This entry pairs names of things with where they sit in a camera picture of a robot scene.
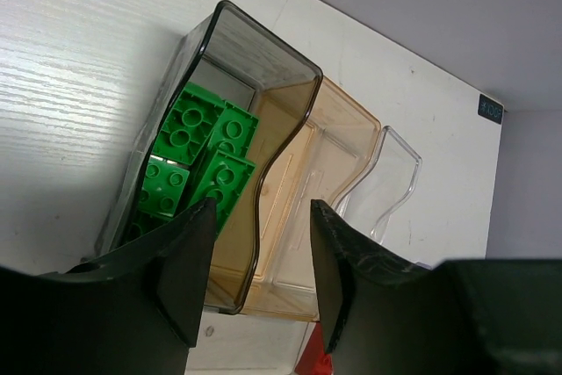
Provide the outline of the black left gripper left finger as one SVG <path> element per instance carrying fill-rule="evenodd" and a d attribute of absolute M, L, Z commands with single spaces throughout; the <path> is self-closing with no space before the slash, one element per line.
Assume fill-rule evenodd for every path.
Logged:
<path fill-rule="evenodd" d="M 4 374 L 182 374 L 216 235 L 207 198 L 65 273 L 1 271 Z"/>

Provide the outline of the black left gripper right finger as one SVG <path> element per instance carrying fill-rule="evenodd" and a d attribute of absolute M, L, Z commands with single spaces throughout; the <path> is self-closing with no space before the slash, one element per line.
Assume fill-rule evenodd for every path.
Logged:
<path fill-rule="evenodd" d="M 558 374 L 561 262 L 464 259 L 426 269 L 310 205 L 325 351 L 337 374 Z"/>

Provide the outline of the small green square lego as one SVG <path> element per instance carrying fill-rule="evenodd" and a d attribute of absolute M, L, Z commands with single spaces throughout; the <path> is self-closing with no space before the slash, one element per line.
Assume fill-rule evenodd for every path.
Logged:
<path fill-rule="evenodd" d="M 150 157 L 140 190 L 138 209 L 141 212 L 169 220 L 174 217 L 190 171 Z"/>

